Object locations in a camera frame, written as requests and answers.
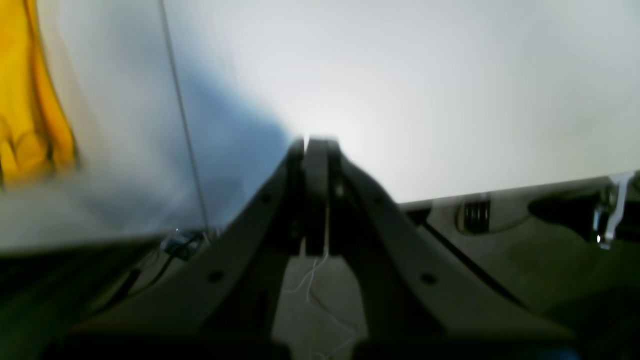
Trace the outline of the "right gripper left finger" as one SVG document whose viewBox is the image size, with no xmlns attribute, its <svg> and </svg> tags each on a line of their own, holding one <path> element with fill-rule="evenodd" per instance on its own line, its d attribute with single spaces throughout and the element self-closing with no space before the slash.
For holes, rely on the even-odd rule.
<svg viewBox="0 0 640 360">
<path fill-rule="evenodd" d="M 291 257 L 327 253 L 329 141 L 291 146 L 214 244 L 83 323 L 47 360 L 288 360 L 271 339 Z"/>
</svg>

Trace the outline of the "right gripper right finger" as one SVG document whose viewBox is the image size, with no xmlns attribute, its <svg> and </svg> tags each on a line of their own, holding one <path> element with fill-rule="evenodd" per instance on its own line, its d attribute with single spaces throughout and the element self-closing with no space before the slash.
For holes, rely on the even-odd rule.
<svg viewBox="0 0 640 360">
<path fill-rule="evenodd" d="M 572 333 L 477 275 L 327 142 L 331 246 L 358 280 L 355 360 L 578 360 Z"/>
</svg>

